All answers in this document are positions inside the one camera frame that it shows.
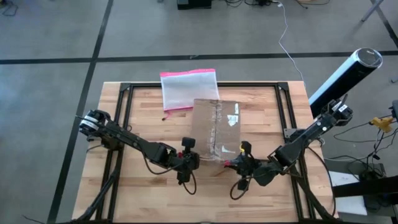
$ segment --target plastic bag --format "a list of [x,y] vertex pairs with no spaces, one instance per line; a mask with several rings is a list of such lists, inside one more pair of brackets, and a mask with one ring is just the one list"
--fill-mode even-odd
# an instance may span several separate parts
[[192,108],[194,99],[219,100],[216,70],[161,72],[163,110]]

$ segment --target cardboard box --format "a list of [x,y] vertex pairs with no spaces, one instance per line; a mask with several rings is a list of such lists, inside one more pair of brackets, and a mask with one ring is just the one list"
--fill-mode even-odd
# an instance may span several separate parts
[[191,138],[201,160],[223,164],[240,153],[241,117],[239,103],[223,100],[195,100]]

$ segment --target butcher block tabletop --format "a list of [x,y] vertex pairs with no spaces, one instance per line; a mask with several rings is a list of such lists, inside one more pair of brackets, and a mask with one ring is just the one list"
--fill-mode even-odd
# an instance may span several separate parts
[[[298,128],[313,123],[303,82],[289,84],[295,119]],[[98,109],[114,116],[119,93],[119,82],[103,85]],[[241,140],[252,144],[252,154],[258,159],[266,157],[284,143],[275,89],[271,87],[219,87],[220,99],[239,102],[241,109]],[[288,125],[289,112],[282,94]],[[192,110],[174,111],[166,120],[162,105],[161,88],[135,88],[132,97],[129,125],[131,132],[148,141],[164,142],[182,151],[181,139],[189,137]],[[99,145],[99,141],[90,143]],[[320,156],[318,143],[311,145]],[[114,152],[113,165],[117,152]],[[78,190],[73,218],[79,217],[100,191],[107,150],[102,147],[90,150],[86,155]],[[310,188],[322,205],[331,212],[333,199],[326,170],[318,158],[306,151]],[[163,171],[149,164],[155,172]],[[259,186],[252,181],[248,192],[239,200],[229,197],[231,186],[239,179],[232,169],[214,169],[212,164],[201,162],[193,171],[197,180],[197,192],[188,194],[178,185],[176,172],[151,174],[142,154],[126,146],[119,180],[113,222],[296,222],[292,184],[288,175],[278,175],[269,185]],[[193,189],[192,181],[187,184]],[[104,203],[106,217],[110,192]],[[239,195],[236,189],[234,196]],[[304,194],[301,192],[303,210],[308,217]]]

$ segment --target black metal frame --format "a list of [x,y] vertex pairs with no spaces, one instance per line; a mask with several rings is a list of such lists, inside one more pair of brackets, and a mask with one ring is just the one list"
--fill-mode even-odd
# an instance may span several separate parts
[[[286,122],[286,118],[285,118],[282,97],[280,94],[280,91],[283,91],[285,93],[285,97],[286,97],[286,103],[287,103],[287,109],[289,112],[291,127],[292,128],[297,127],[295,116],[294,116],[294,111],[293,111],[292,100],[290,97],[289,85],[287,82],[242,82],[242,83],[240,83],[240,82],[219,82],[218,86],[219,87],[258,86],[258,87],[274,88],[276,100],[277,100],[278,111],[279,111],[279,116],[280,116],[280,124],[282,126],[282,135],[284,137],[284,141],[286,142],[287,138],[285,137],[284,131],[287,128],[287,122]],[[129,115],[131,112],[132,96],[133,96],[134,89],[135,88],[155,88],[155,87],[161,88],[161,84],[160,83],[121,83],[120,87],[119,87],[119,96],[118,96],[118,101],[117,101],[117,105],[116,105],[114,121],[119,122],[119,120],[120,120],[121,107],[122,107],[122,102],[123,102],[123,97],[124,97],[125,92],[128,91],[128,98],[127,98],[126,111],[124,114],[123,128],[127,129],[128,122],[129,122]],[[120,176],[120,171],[121,171],[121,166],[122,166],[122,161],[123,161],[123,150],[124,150],[123,147],[124,147],[124,145],[122,145],[122,148],[120,148],[118,150],[108,151],[108,154],[106,156],[106,163],[104,166],[104,174],[103,174],[103,180],[101,183],[101,188],[103,188],[107,183],[109,183],[109,173],[111,170],[111,161],[113,158],[114,151],[118,151],[118,157],[116,159],[116,165],[115,165],[114,169],[118,170],[119,172],[116,174],[116,178],[112,181],[113,188],[112,188],[111,198],[110,198],[110,202],[109,202],[108,216],[107,216],[107,219],[105,219],[107,221],[113,220],[113,217],[114,217],[116,196],[118,193],[118,185],[119,185],[119,176]],[[300,157],[300,159],[299,159],[299,167],[300,167],[301,174],[305,177],[304,179],[305,179],[306,183],[308,184],[307,167],[306,167],[305,159],[303,156]],[[292,178],[291,180],[292,180],[292,189],[293,189],[293,194],[294,194],[294,201],[295,201],[295,206],[296,206],[296,210],[297,210],[298,220],[303,220],[304,214],[303,214],[303,208],[302,208],[302,204],[301,204],[301,200],[300,200],[299,188],[298,188],[298,185],[297,185],[295,179]],[[307,206],[308,206],[310,219],[316,219],[314,207],[310,203],[308,198],[307,198]],[[96,209],[95,220],[102,219],[103,207],[104,207],[104,198],[102,198],[98,204],[98,207]]]

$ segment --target concrete floor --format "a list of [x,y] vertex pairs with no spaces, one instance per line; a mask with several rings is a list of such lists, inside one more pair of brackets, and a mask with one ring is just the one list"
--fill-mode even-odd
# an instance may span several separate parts
[[[289,52],[351,52],[360,47],[397,50],[380,17],[365,23],[367,0],[331,0],[326,6],[301,8],[281,0],[289,30]],[[17,16],[0,16],[0,223],[30,223],[21,215],[45,222],[58,180],[88,63],[1,65],[6,59],[80,58],[93,55],[107,0],[14,0]],[[398,33],[398,2],[381,9]],[[283,53],[278,39],[284,30],[282,9],[226,7],[213,1],[211,10],[178,11],[174,0],[114,0],[99,57]],[[310,96],[346,57],[296,58]],[[382,67],[349,93],[354,110],[348,127],[389,114],[398,86],[398,55],[384,57]],[[103,82],[159,81],[161,71],[215,68],[218,80],[301,80],[287,58],[181,60],[97,63],[85,111],[96,108]],[[372,144],[335,141],[335,128],[324,137],[325,157],[365,156]],[[374,139],[372,127],[348,133],[347,139]],[[85,160],[87,143],[79,136],[58,216],[70,219]],[[388,175],[398,174],[397,145],[380,152]],[[388,218],[354,217],[346,221],[390,223]]]

